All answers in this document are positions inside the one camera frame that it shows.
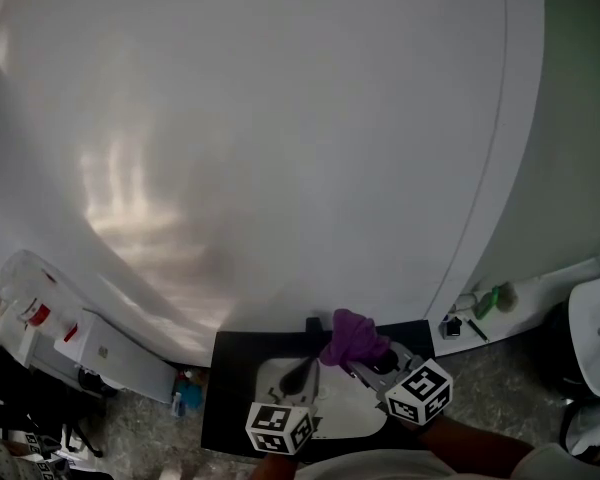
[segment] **white wall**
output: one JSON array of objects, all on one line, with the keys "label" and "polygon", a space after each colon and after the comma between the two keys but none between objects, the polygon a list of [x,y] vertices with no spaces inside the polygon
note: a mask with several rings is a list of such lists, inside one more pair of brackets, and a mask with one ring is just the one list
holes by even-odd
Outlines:
[{"label": "white wall", "polygon": [[545,0],[536,113],[507,206],[467,289],[600,253],[600,0]]},{"label": "white wall", "polygon": [[421,318],[493,144],[504,25],[504,0],[0,0],[0,265],[33,250],[183,362],[221,325]]}]

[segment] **white shelf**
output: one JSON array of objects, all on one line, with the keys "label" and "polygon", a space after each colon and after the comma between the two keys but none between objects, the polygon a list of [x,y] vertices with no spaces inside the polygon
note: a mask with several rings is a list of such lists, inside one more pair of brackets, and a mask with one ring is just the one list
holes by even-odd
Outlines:
[{"label": "white shelf", "polygon": [[[576,285],[598,278],[600,265],[595,259],[590,259],[562,270],[514,283],[519,300],[511,313],[503,313],[493,308],[480,321],[473,317],[471,311],[465,314],[487,335],[489,343],[493,343],[537,327],[553,306],[567,299]],[[480,298],[484,293],[486,292],[476,295]],[[484,340],[466,322],[462,323],[460,336],[455,340],[442,339],[438,325],[439,322],[429,322],[436,356],[485,345]]]}]

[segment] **gray floor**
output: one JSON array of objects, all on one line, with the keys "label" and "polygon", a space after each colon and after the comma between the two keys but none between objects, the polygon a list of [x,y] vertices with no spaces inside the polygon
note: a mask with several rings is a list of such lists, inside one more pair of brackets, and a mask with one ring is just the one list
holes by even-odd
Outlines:
[{"label": "gray floor", "polygon": [[[540,382],[534,369],[533,334],[440,359],[455,379],[446,414],[533,445],[556,441],[565,401]],[[244,478],[253,462],[200,448],[202,414],[176,420],[169,408],[120,393],[95,440],[105,457],[99,467],[116,480]]]}]

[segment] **green object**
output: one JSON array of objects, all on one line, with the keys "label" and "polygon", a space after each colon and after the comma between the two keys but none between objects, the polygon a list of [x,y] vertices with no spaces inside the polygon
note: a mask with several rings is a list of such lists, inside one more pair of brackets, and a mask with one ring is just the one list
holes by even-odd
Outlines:
[{"label": "green object", "polygon": [[487,316],[487,313],[491,311],[491,308],[493,308],[498,303],[499,295],[500,288],[496,286],[489,293],[486,293],[482,297],[482,299],[480,299],[478,305],[475,308],[473,308],[473,314],[478,320],[482,320],[485,316]]}]

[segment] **person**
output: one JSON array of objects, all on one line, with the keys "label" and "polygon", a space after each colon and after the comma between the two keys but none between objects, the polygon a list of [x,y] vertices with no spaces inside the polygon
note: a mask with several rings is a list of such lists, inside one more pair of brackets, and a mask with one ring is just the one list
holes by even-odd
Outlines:
[{"label": "person", "polygon": [[[402,422],[411,432],[420,427]],[[298,470],[297,459],[267,455],[251,480],[600,480],[600,467],[557,444],[533,446],[438,416],[417,435],[427,450],[369,450]]]}]

